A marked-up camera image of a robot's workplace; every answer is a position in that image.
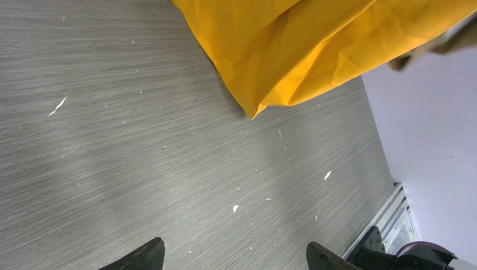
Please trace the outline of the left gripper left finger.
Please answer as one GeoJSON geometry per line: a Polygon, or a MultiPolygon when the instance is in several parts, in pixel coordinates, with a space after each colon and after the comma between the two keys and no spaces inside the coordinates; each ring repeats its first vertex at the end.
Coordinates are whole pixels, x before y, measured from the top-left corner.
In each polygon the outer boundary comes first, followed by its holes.
{"type": "Polygon", "coordinates": [[[100,270],[163,270],[165,244],[160,237],[154,237],[121,259],[100,270]]]}

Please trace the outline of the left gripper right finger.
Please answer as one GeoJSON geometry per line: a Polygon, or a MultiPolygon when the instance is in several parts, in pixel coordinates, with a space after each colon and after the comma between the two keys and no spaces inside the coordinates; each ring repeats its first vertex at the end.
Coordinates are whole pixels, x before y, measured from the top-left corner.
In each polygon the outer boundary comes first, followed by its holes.
{"type": "Polygon", "coordinates": [[[306,260],[309,270],[359,270],[358,267],[314,241],[307,245],[306,260]]]}

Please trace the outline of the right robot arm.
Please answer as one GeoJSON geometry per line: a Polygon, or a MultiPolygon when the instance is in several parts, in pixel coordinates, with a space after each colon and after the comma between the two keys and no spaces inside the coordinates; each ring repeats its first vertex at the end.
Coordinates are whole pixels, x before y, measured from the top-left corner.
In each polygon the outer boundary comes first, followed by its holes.
{"type": "Polygon", "coordinates": [[[476,265],[458,259],[449,250],[430,242],[417,241],[403,246],[397,254],[385,251],[378,227],[372,226],[346,261],[359,269],[394,270],[476,270],[476,265]]]}

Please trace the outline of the tan brown garment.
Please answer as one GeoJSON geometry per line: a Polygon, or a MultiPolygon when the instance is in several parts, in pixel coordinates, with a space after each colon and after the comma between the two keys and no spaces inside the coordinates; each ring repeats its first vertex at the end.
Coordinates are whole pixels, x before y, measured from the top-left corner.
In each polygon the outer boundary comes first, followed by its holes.
{"type": "Polygon", "coordinates": [[[448,55],[476,47],[476,12],[436,38],[390,60],[388,67],[403,71],[426,53],[448,55]]]}

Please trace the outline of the aluminium rail frame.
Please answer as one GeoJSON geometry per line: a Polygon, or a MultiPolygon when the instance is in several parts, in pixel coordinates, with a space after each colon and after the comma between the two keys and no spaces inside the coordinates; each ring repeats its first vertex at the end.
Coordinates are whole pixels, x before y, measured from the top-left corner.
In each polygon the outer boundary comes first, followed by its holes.
{"type": "Polygon", "coordinates": [[[394,185],[394,191],[386,200],[381,209],[371,219],[364,230],[357,236],[347,248],[342,257],[346,259],[357,247],[361,239],[371,229],[377,227],[381,235],[381,244],[384,250],[391,254],[410,242],[419,241],[419,235],[407,201],[407,196],[401,183],[394,185]]]}

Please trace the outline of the yellow pleated skirt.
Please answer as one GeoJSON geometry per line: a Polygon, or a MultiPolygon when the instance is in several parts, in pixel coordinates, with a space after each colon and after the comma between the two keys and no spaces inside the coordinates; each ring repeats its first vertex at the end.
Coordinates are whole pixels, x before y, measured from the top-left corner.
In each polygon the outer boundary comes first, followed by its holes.
{"type": "Polygon", "coordinates": [[[468,1],[174,1],[250,119],[317,97],[443,34],[468,1]]]}

